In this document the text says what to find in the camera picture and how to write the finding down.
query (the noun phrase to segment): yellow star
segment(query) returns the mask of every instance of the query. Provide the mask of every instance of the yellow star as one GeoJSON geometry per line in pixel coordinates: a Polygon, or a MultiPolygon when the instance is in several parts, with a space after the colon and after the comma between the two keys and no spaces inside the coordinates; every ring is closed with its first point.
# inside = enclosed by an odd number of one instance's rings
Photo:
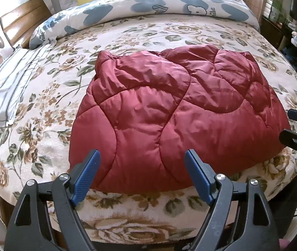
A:
{"type": "Polygon", "coordinates": [[[92,2],[92,0],[77,0],[77,5],[84,5],[90,2],[92,2]]]}

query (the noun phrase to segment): folded red comforter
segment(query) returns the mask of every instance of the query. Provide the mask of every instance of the folded red comforter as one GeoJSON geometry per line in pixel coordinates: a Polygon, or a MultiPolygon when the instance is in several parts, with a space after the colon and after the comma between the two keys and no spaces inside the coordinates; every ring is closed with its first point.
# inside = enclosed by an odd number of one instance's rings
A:
{"type": "Polygon", "coordinates": [[[145,193],[189,187],[195,149],[232,175],[278,154],[290,129],[279,99],[248,52],[189,45],[116,56],[100,52],[73,125],[71,168],[98,149],[92,188],[145,193]]]}

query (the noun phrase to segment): floral bedsheet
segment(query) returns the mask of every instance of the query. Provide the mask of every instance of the floral bedsheet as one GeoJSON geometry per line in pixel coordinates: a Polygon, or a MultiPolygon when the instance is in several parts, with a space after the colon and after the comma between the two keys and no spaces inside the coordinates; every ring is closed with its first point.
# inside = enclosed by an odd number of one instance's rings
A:
{"type": "MultiPolygon", "coordinates": [[[[249,51],[283,107],[297,109],[297,74],[254,28],[228,19],[192,15],[148,15],[99,24],[58,40],[25,90],[14,124],[0,128],[0,196],[11,204],[27,182],[55,179],[69,169],[71,127],[85,89],[94,76],[99,51],[117,55],[162,51],[185,44],[214,44],[249,51]]],[[[297,132],[297,122],[291,121],[297,132]]],[[[297,175],[297,152],[278,156],[234,175],[258,179],[268,199],[297,175]]],[[[51,222],[59,230],[48,203],[51,222]]],[[[194,187],[125,195],[90,190],[77,207],[91,240],[148,244],[197,234],[208,207],[194,187]]]]}

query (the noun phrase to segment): metal screw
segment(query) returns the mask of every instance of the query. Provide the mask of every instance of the metal screw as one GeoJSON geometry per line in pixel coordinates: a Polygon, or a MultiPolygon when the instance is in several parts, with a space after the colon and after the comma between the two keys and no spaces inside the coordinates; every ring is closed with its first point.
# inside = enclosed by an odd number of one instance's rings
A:
{"type": "Polygon", "coordinates": [[[258,185],[258,180],[256,179],[251,179],[249,182],[254,186],[258,185]]]}
{"type": "Polygon", "coordinates": [[[35,184],[35,181],[33,179],[30,179],[28,182],[26,182],[27,186],[32,186],[35,184]]]}
{"type": "Polygon", "coordinates": [[[225,175],[223,174],[217,174],[216,177],[218,180],[225,180],[225,175]]]}
{"type": "Polygon", "coordinates": [[[69,175],[68,174],[62,174],[62,175],[59,176],[59,178],[60,178],[60,180],[65,181],[65,180],[67,180],[69,178],[69,175]]]}

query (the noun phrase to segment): striped cloth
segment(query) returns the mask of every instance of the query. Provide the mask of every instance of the striped cloth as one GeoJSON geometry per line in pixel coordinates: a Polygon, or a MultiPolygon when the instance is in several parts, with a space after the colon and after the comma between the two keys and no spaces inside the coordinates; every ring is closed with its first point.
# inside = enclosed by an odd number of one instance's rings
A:
{"type": "Polygon", "coordinates": [[[35,50],[18,48],[0,65],[0,127],[13,124],[25,88],[55,43],[35,50]]]}

